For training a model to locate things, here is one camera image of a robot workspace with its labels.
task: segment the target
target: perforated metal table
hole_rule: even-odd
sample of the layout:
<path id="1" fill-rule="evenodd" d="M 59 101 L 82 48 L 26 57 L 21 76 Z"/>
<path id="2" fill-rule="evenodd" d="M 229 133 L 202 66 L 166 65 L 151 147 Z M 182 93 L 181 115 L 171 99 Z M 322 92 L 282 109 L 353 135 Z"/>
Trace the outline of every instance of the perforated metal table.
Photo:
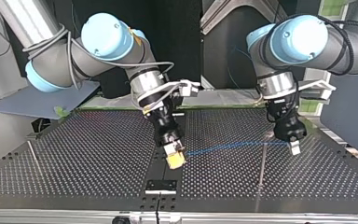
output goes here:
<path id="1" fill-rule="evenodd" d="M 266 138 L 273 125 L 265 116 L 264 109 L 185 110 L 176 119 L 188 159 L 170 170 L 138 111 L 78 111 L 0 160 L 0 218 L 358 220 L 345 217 L 358 215 L 358 160 L 308 122 L 302 153 L 292 156 Z M 147 181 L 161 179 L 177 180 L 176 194 L 146 195 Z"/>

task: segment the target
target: yellow block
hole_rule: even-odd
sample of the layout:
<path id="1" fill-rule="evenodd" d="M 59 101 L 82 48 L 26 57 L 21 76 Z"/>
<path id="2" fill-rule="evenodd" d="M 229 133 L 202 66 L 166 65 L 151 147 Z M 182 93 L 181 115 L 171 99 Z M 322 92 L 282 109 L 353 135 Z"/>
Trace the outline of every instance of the yellow block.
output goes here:
<path id="1" fill-rule="evenodd" d="M 176 152 L 167 157 L 167 163 L 170 165 L 170 169 L 177 169 L 185 164 L 185 156 L 182 152 Z"/>

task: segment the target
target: silver rod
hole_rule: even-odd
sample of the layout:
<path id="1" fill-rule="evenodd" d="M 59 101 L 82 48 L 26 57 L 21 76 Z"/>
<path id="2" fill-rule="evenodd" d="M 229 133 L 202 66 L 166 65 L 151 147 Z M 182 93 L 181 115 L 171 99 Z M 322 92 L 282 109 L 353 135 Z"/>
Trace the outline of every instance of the silver rod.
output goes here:
<path id="1" fill-rule="evenodd" d="M 34 147 L 32 146 L 31 141 L 27 141 L 27 143 L 28 143 L 28 146 L 29 146 L 30 149 L 31 149 L 31 153 L 32 153 L 32 155 L 33 155 L 33 157 L 34 157 L 34 160 L 37 161 L 37 157 L 36 157 L 36 154 L 34 153 Z"/>
<path id="2" fill-rule="evenodd" d="M 268 143 L 263 144 L 263 156 L 261 158 L 261 169 L 260 169 L 260 179 L 258 181 L 258 187 L 263 188 L 263 178 L 264 178 L 264 170 L 266 167 L 266 157 L 267 157 L 267 147 Z"/>

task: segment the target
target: light blue joint cap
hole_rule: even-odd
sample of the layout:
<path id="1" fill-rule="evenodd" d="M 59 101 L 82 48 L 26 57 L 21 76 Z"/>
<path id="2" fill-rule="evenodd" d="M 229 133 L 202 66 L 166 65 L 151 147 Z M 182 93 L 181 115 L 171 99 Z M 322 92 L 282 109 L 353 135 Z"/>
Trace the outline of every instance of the light blue joint cap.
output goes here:
<path id="1" fill-rule="evenodd" d="M 59 87 L 52 83 L 49 83 L 45 79 L 43 79 L 39 74 L 34 70 L 32 66 L 32 62 L 28 62 L 25 65 L 25 71 L 27 72 L 27 78 L 31 82 L 31 84 L 40 91 L 43 92 L 54 92 L 60 91 L 63 89 L 67 89 L 67 87 Z"/>
<path id="2" fill-rule="evenodd" d="M 263 27 L 258 28 L 255 31 L 252 31 L 250 34 L 246 36 L 246 42 L 248 43 L 248 51 L 251 48 L 251 46 L 261 37 L 268 34 L 269 31 L 274 27 L 275 23 L 265 25 Z"/>
<path id="3" fill-rule="evenodd" d="M 89 18 L 83 25 L 81 40 L 86 50 L 105 61 L 124 58 L 134 42 L 127 24 L 107 13 Z"/>
<path id="4" fill-rule="evenodd" d="M 306 63 L 324 50 L 328 30 L 323 21 L 314 16 L 299 16 L 282 23 L 271 36 L 269 45 L 273 55 L 289 64 Z"/>

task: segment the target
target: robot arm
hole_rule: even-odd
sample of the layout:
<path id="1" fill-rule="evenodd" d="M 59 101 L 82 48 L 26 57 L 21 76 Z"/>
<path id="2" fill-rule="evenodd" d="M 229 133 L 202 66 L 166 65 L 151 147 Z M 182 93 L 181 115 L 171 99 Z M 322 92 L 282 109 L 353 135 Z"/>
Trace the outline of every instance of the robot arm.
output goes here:
<path id="1" fill-rule="evenodd" d="M 294 16 L 251 32 L 247 43 L 268 119 L 275 122 L 275 136 L 296 147 L 292 151 L 297 154 L 298 140 L 307 130 L 298 120 L 299 86 L 288 67 L 358 75 L 358 21 L 348 21 L 340 29 L 319 16 Z"/>
<path id="2" fill-rule="evenodd" d="M 98 13 L 89 18 L 81 37 L 74 40 L 55 21 L 43 0 L 0 0 L 0 12 L 29 53 L 27 77 L 41 91 L 77 87 L 78 81 L 114 66 L 124 68 L 135 106 L 155 128 L 156 145 L 164 147 L 172 169 L 182 166 L 183 133 L 172 115 L 171 95 L 176 90 L 181 96 L 197 95 L 200 84 L 188 80 L 168 82 L 158 66 L 172 67 L 173 63 L 156 63 L 141 31 L 112 15 Z"/>

